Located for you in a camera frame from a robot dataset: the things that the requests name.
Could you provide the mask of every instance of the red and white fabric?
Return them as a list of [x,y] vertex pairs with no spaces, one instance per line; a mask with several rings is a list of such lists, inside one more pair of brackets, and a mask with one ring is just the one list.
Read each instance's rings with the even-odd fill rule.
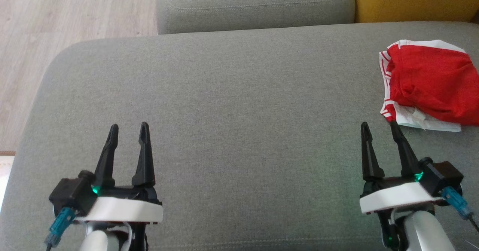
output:
[[479,125],[479,75],[462,48],[444,41],[400,40],[379,54],[381,114],[399,125],[460,131]]

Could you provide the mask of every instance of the green led light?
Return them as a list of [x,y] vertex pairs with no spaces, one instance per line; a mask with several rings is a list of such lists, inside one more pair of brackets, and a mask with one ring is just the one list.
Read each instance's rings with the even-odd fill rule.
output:
[[95,194],[99,195],[99,193],[100,193],[100,188],[101,188],[101,186],[96,185],[96,186],[92,186],[92,187],[91,187],[91,190],[93,190],[93,192],[94,192]]
[[389,246],[389,247],[392,246],[392,237],[389,237],[389,238],[388,238],[388,246]]
[[424,171],[421,173],[414,174],[414,178],[415,178],[414,181],[419,182],[423,174],[424,174]]

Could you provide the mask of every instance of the sofa cushion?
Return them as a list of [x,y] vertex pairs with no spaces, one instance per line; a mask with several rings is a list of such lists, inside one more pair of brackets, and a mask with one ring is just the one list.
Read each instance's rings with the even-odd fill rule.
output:
[[356,22],[465,21],[479,10],[479,0],[356,0]]
[[158,0],[158,33],[352,23],[354,0]]
[[[3,251],[42,250],[48,195],[94,170],[120,127],[113,176],[130,184],[142,121],[150,126],[164,222],[150,250],[381,250],[359,195],[360,125],[368,121],[387,176],[397,147],[379,113],[378,52],[402,38],[441,39],[479,63],[479,26],[402,22],[187,33],[74,45],[48,68],[13,164],[0,214]],[[479,129],[403,128],[419,158],[448,160],[479,205]],[[457,250],[479,242],[450,207],[437,216]],[[70,227],[57,250],[84,236]]]

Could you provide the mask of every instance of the yellow cushion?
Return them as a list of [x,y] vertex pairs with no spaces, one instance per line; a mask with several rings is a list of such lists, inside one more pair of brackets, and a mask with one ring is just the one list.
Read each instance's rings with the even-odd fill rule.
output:
[[471,21],[479,0],[356,0],[356,22]]

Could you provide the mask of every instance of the wooden floor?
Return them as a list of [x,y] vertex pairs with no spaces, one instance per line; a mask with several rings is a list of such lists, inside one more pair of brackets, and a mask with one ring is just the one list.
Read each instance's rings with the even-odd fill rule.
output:
[[157,35],[156,0],[0,0],[0,151],[16,151],[48,64],[80,41]]

